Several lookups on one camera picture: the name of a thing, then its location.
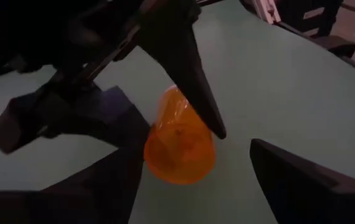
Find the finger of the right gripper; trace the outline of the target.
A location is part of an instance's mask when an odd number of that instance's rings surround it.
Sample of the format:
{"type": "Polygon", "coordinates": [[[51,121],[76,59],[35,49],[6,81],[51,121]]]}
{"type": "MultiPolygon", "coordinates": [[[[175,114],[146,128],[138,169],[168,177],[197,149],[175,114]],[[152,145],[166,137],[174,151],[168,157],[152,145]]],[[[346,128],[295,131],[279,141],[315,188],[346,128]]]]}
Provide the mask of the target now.
{"type": "Polygon", "coordinates": [[[196,0],[144,0],[140,13],[138,45],[164,68],[207,127],[226,138],[193,30],[201,13],[196,0]]]}
{"type": "Polygon", "coordinates": [[[62,134],[87,135],[115,147],[144,148],[149,124],[123,90],[114,86],[106,91],[85,93],[72,111],[58,124],[62,134]]]}

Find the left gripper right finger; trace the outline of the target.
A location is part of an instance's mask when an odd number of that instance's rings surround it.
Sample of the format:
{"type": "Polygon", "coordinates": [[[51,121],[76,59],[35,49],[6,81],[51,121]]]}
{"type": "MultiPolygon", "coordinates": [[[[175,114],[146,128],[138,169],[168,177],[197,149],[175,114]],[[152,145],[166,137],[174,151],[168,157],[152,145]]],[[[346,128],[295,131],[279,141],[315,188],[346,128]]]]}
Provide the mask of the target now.
{"type": "Polygon", "coordinates": [[[262,139],[250,159],[278,224],[355,224],[355,179],[262,139]]]}

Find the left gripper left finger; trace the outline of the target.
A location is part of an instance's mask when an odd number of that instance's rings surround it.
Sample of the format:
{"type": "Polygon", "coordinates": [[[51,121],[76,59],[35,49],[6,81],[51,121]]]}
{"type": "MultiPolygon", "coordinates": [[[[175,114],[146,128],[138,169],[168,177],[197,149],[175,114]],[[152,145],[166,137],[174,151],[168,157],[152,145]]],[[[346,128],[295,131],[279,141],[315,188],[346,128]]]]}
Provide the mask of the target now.
{"type": "Polygon", "coordinates": [[[46,189],[0,191],[0,224],[128,224],[142,168],[124,147],[46,189]]]}

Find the amber pill bottle white cap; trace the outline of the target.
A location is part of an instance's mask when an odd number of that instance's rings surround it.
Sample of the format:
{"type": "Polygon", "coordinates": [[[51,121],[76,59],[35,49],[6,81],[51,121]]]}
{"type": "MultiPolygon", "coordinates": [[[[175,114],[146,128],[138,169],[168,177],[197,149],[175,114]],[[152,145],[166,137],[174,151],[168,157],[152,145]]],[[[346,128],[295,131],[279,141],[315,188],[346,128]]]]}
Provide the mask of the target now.
{"type": "Polygon", "coordinates": [[[160,98],[144,160],[157,178],[172,184],[196,183],[214,168],[212,133],[175,85],[160,98]]]}

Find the black table frame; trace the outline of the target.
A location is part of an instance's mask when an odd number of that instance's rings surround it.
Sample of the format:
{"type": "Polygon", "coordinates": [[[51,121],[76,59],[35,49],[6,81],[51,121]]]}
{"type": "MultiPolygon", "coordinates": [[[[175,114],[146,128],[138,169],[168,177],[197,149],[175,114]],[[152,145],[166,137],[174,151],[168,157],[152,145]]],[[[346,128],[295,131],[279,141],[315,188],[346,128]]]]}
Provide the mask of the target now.
{"type": "Polygon", "coordinates": [[[310,40],[355,68],[355,42],[331,30],[344,0],[239,0],[263,21],[310,40]]]}

